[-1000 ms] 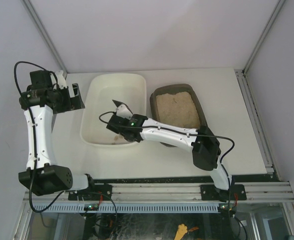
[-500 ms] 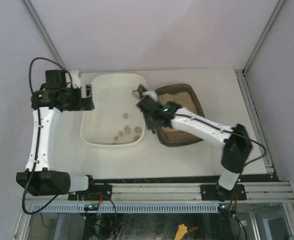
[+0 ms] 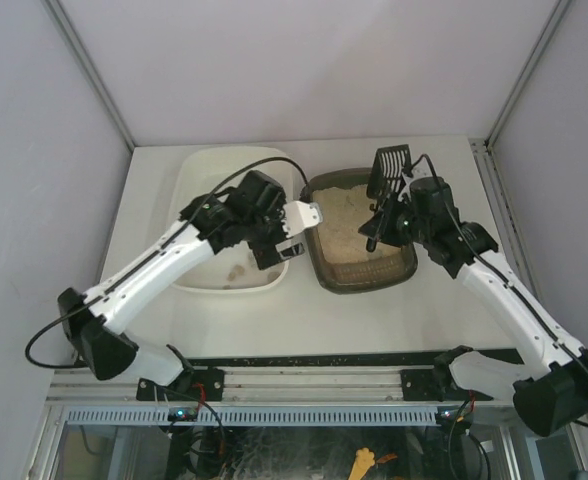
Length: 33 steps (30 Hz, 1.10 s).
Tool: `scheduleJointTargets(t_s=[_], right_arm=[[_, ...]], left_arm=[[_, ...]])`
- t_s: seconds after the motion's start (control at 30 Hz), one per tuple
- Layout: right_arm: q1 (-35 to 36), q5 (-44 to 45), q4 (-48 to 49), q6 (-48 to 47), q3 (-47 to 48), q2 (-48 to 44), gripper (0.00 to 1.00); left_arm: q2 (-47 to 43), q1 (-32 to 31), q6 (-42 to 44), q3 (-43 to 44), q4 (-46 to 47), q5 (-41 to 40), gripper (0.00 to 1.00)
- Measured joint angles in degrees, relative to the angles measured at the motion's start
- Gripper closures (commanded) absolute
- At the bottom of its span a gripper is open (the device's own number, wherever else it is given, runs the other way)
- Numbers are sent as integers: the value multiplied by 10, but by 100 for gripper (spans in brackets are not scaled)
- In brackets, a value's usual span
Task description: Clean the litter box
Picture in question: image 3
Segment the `dark translucent litter box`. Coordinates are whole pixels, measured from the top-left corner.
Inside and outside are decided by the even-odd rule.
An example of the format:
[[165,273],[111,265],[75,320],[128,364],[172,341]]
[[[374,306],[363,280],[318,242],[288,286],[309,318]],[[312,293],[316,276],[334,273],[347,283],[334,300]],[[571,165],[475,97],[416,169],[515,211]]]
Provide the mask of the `dark translucent litter box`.
[[307,250],[321,287],[334,294],[371,292],[398,285],[417,270],[412,246],[395,248],[382,243],[366,250],[367,238],[358,229],[372,217],[366,195],[368,168],[343,169],[309,182],[312,200],[323,221],[305,232]]

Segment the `black slotted litter scoop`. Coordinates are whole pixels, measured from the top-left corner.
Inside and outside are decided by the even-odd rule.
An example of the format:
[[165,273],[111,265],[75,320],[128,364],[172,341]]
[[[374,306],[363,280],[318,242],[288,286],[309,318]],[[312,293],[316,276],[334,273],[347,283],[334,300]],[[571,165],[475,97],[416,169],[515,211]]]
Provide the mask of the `black slotted litter scoop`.
[[410,164],[411,156],[407,144],[382,147],[375,153],[366,195],[373,201],[370,205],[373,215],[384,212],[388,226],[382,240],[367,238],[366,250],[370,253],[379,244],[401,248],[411,243],[412,213],[409,196],[400,191],[401,172]]

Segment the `white plastic bin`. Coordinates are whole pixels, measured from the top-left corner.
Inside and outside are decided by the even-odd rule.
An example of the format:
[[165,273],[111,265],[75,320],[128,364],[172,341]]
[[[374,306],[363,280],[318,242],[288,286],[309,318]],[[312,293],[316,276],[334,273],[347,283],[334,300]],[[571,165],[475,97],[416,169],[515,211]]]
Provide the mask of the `white plastic bin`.
[[[263,146],[226,146],[200,149],[187,156],[176,177],[168,222],[194,198],[208,193],[224,178],[258,160],[283,157],[284,152]],[[228,279],[235,266],[242,266],[246,274],[234,281]],[[267,290],[282,281],[289,263],[284,262],[267,270],[259,270],[246,243],[224,250],[207,262],[179,277],[172,287],[190,293],[254,293]],[[279,277],[268,280],[268,273],[278,271]]]

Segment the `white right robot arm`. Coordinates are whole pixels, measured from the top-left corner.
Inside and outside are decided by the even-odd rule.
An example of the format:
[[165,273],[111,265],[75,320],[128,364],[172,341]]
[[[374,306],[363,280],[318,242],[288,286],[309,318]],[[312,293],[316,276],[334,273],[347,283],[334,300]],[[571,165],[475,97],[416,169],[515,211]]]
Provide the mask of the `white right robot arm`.
[[460,389],[510,400],[541,437],[582,424],[588,414],[588,349],[527,290],[491,234],[460,219],[449,184],[440,176],[371,178],[366,195],[375,202],[372,218],[359,229],[367,250],[421,245],[485,304],[522,360],[504,363],[460,346],[436,373]]

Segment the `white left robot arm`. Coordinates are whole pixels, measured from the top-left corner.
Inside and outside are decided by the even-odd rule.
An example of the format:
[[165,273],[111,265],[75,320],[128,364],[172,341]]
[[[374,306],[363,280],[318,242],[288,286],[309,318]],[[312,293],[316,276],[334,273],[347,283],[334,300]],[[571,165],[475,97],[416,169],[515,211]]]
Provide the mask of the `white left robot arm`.
[[140,311],[182,275],[240,243],[261,270],[302,254],[301,244],[277,247],[321,220],[317,204],[288,200],[278,182],[250,170],[237,186],[220,185],[193,199],[117,274],[83,293],[65,290],[58,298],[65,335],[100,381],[132,376],[168,386],[193,369],[175,347],[127,335]]

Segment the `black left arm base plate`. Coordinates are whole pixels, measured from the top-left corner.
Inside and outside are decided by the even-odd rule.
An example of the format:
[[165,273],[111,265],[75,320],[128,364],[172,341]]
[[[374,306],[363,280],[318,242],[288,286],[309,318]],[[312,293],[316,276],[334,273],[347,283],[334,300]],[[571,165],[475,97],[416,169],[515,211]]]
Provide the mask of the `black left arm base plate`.
[[158,385],[141,378],[136,400],[141,402],[197,401],[218,402],[222,400],[225,372],[219,368],[197,369],[193,373],[181,374],[168,386]]

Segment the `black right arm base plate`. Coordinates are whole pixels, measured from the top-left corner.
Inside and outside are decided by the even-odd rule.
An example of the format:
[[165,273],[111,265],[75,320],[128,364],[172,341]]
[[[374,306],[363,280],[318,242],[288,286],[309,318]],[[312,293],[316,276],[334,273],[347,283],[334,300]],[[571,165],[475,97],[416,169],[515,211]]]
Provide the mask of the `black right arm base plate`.
[[471,396],[480,401],[492,400],[491,396],[456,386],[448,375],[441,375],[433,367],[403,368],[400,381],[406,401],[463,401]]

